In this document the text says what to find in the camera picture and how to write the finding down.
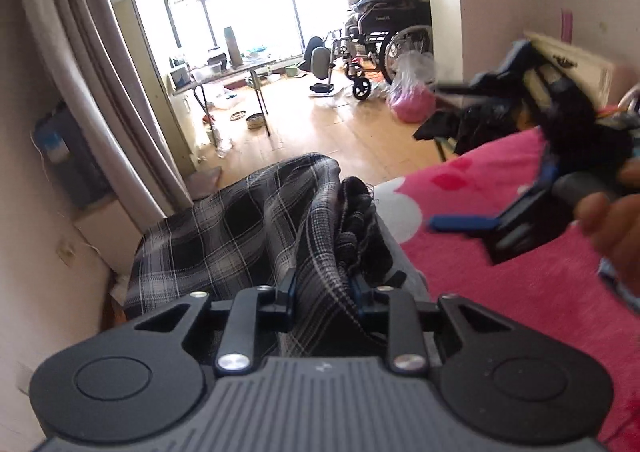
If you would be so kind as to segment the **person right hand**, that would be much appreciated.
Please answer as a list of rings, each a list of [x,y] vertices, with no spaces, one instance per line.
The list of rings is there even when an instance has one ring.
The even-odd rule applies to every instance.
[[[582,233],[613,266],[617,279],[639,295],[639,194],[610,201],[603,193],[583,198],[574,209]]]

